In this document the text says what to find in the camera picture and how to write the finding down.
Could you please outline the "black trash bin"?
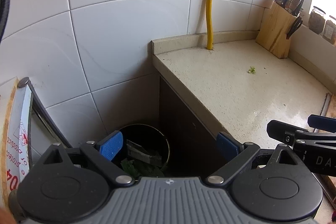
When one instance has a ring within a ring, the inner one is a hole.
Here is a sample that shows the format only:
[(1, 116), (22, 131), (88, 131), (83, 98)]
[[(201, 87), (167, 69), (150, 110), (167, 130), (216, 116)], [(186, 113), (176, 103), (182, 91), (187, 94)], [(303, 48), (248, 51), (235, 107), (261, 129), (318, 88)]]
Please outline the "black trash bin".
[(163, 177), (169, 161), (170, 147), (163, 133), (147, 124), (130, 124), (120, 129), (123, 145), (112, 160), (116, 166), (132, 176)]

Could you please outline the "black kitchen scissors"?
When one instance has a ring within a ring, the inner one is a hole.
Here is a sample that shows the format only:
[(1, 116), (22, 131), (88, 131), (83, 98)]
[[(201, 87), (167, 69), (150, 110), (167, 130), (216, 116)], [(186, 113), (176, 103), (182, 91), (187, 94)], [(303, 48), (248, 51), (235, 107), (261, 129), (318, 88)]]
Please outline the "black kitchen scissors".
[(286, 39), (289, 39), (303, 24), (302, 17), (298, 16), (293, 24), (291, 25), (290, 30), (286, 34)]

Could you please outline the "small green leaf scrap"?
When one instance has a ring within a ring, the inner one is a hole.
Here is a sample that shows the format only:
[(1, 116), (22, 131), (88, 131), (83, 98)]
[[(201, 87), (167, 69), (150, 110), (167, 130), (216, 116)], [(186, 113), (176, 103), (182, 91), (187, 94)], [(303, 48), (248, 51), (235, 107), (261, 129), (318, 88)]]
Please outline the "small green leaf scrap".
[(250, 67), (247, 72), (249, 74), (255, 75), (256, 74), (256, 69), (255, 69), (255, 67)]

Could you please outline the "glass jar pale contents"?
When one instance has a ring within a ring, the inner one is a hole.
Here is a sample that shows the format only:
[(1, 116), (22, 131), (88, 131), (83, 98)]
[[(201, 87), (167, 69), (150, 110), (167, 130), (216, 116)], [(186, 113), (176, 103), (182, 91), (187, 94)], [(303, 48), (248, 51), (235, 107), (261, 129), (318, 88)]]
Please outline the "glass jar pale contents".
[(335, 46), (336, 41), (336, 24), (335, 17), (329, 16), (328, 20), (325, 22), (322, 37), (327, 40), (330, 44)]

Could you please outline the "wooden knife block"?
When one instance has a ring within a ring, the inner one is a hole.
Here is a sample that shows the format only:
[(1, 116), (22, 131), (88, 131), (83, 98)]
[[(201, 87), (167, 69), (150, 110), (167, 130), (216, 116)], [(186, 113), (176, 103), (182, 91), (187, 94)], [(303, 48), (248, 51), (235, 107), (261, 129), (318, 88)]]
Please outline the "wooden knife block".
[(286, 9), (273, 2), (269, 14), (257, 35), (256, 43), (278, 59), (286, 59), (291, 44), (291, 38), (287, 39), (287, 34), (296, 19), (296, 16), (293, 16)]

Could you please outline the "glass jar dark contents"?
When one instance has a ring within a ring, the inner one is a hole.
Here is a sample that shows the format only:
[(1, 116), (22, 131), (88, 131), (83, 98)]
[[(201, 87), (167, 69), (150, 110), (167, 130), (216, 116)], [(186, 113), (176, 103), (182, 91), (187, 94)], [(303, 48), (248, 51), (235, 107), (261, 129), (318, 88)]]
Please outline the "glass jar dark contents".
[(326, 13), (322, 9), (317, 6), (313, 6), (308, 20), (308, 27), (315, 34), (319, 35), (323, 32), (325, 26), (325, 15)]

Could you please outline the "wooden handled knife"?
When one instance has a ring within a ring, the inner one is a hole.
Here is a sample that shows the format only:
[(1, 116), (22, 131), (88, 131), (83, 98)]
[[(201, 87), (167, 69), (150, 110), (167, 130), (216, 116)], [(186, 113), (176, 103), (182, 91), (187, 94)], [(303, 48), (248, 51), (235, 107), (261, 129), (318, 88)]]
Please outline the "wooden handled knife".
[(292, 14), (293, 16), (297, 16), (299, 12), (301, 11), (301, 7), (304, 3), (304, 0), (290, 0), (289, 6), (288, 6), (288, 12)]

